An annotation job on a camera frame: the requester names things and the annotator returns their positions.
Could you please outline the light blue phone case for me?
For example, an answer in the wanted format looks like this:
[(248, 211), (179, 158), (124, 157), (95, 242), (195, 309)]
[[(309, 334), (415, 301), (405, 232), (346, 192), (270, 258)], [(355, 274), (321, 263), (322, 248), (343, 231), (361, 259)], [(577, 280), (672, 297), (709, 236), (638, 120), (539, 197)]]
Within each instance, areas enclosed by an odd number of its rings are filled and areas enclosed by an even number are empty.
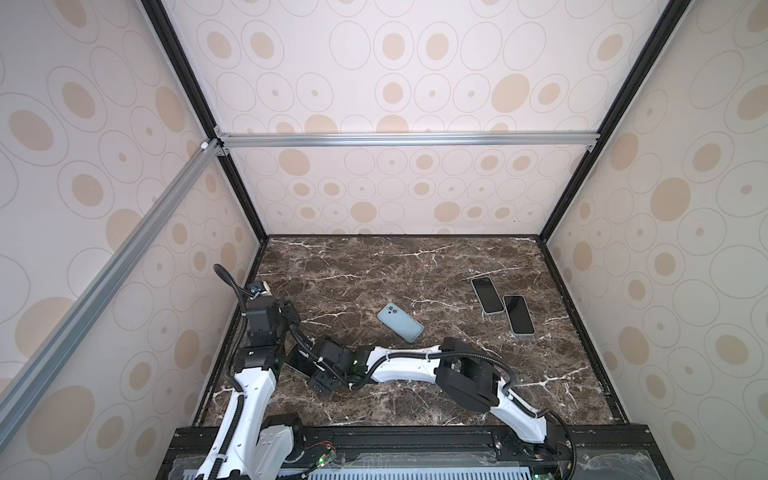
[(424, 326), (421, 323), (393, 303), (388, 303), (380, 310), (377, 318), (409, 344), (415, 343), (424, 331)]

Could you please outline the dark blue phone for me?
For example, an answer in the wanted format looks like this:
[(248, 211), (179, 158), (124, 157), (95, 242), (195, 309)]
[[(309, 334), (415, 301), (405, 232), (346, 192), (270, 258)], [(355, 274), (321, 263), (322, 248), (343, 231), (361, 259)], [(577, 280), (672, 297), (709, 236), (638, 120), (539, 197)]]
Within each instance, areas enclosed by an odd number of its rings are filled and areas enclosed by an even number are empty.
[(498, 291), (488, 276), (478, 276), (470, 280), (475, 295), (485, 315), (496, 315), (505, 310)]

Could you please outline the pink phone black screen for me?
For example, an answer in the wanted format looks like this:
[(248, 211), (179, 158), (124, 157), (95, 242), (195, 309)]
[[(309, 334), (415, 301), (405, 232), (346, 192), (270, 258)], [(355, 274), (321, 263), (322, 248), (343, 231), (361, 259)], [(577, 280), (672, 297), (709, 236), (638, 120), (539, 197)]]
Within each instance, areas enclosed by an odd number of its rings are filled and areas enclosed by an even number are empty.
[(534, 335), (535, 327), (526, 299), (521, 295), (505, 295), (503, 302), (512, 334), (516, 337)]

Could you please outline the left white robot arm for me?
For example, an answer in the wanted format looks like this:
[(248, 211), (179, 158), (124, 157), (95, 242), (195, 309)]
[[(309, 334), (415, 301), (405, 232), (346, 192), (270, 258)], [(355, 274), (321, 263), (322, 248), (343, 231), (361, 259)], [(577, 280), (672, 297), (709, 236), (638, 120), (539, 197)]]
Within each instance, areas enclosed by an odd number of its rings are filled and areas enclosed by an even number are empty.
[(262, 426), (286, 357), (288, 318), (270, 294), (246, 301), (244, 316), (248, 343), (235, 355), (233, 393), (198, 479), (276, 479), (295, 450), (291, 425)]

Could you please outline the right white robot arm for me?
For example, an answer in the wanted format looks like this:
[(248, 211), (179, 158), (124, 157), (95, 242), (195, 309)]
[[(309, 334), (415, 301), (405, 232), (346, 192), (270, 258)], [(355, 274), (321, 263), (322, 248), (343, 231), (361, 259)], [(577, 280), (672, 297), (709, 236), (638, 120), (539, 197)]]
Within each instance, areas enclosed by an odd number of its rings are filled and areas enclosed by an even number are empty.
[(453, 337), (416, 350), (379, 346), (352, 350), (324, 337), (310, 349), (294, 346), (288, 364), (321, 397), (341, 388), (356, 391), (385, 382), (425, 382), (437, 385), (466, 410), (492, 414), (523, 442), (543, 444), (547, 439), (545, 413), (534, 410), (514, 392), (513, 379), (504, 381), (498, 374), (503, 370), (513, 376), (511, 369)]

